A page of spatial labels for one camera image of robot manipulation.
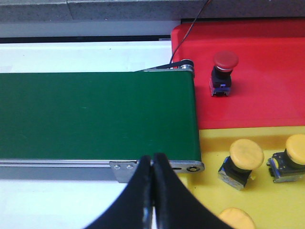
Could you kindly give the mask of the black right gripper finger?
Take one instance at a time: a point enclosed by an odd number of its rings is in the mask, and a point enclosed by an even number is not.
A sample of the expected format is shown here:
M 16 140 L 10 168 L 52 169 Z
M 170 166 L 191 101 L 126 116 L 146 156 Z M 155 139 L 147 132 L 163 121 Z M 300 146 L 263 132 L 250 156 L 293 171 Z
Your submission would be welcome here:
M 159 229 L 230 229 L 185 187 L 163 153 L 153 158 L 154 201 Z
M 88 229 L 150 229 L 152 227 L 151 157 L 143 156 L 123 192 Z

